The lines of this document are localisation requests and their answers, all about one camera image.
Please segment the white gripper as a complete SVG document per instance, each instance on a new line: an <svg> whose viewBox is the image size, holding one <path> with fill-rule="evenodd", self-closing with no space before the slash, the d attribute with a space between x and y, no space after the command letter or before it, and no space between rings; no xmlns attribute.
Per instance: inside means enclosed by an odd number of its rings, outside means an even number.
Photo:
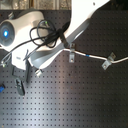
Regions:
<svg viewBox="0 0 128 128"><path fill-rule="evenodd" d="M24 58L28 55L29 50L15 50L12 52L12 64L19 69L26 68L26 61ZM12 75L16 75L16 67L12 68ZM31 66L28 66L26 69L26 82L29 82L31 76Z"/></svg>

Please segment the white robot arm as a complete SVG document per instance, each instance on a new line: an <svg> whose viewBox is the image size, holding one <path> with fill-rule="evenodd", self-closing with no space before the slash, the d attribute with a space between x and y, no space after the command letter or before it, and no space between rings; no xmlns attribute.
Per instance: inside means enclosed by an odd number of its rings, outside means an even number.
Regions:
<svg viewBox="0 0 128 128"><path fill-rule="evenodd" d="M59 29L36 9L24 10L15 19L2 21L0 45L8 54L0 61L0 66L11 62L25 70L29 62L38 70L46 68L84 32L93 13L109 0L71 1L71 19Z"/></svg>

